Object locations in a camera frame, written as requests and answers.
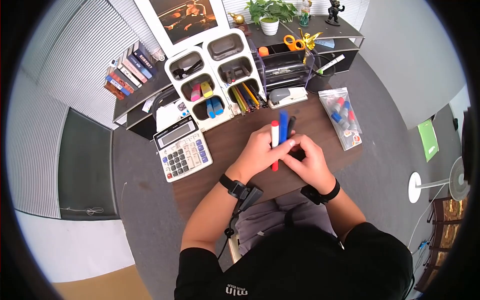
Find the floor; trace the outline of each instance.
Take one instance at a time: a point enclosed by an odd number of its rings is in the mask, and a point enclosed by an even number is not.
[[[418,202],[411,204],[407,194],[410,174],[417,171],[422,182],[447,178],[460,156],[452,112],[446,106],[433,121],[440,151],[427,163],[418,130],[406,129],[386,88],[360,55],[349,72],[335,75],[330,84],[348,87],[363,131],[361,158],[335,176],[369,222],[407,245],[428,199],[437,192],[435,188],[422,191]],[[138,271],[154,299],[173,299],[185,222],[177,213],[171,185],[165,181],[154,144],[119,128],[114,131],[113,147],[117,202]],[[446,188],[439,197],[445,195]],[[427,215],[412,238],[412,251],[432,233],[425,222]],[[217,247],[223,242],[222,237]],[[220,265],[224,270],[231,265],[228,251]],[[417,279],[422,269],[416,271]]]

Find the gray pants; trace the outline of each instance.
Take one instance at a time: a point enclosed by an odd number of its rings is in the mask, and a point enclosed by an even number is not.
[[[239,252],[245,255],[264,236],[284,228],[285,214],[291,208],[295,225],[313,225],[336,236],[325,205],[316,205],[296,190],[278,198],[250,206],[240,213],[235,228],[239,234]]]

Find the scissors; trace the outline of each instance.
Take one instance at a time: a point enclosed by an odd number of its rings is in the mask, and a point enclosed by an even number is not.
[[[285,43],[285,45],[288,46],[288,48],[290,49],[290,51],[296,51],[296,50],[303,50],[305,49],[305,42],[302,41],[301,39],[295,39],[292,35],[286,35],[283,37],[283,42]]]

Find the potted plant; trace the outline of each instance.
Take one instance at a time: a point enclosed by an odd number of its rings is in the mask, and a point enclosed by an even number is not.
[[[247,2],[245,9],[249,10],[255,24],[260,24],[264,34],[273,36],[278,30],[278,22],[292,22],[297,9],[292,3],[283,0],[257,0]]]

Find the picture frame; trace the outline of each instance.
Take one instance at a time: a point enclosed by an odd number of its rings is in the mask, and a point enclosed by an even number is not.
[[[134,1],[169,58],[230,29],[222,0]]]

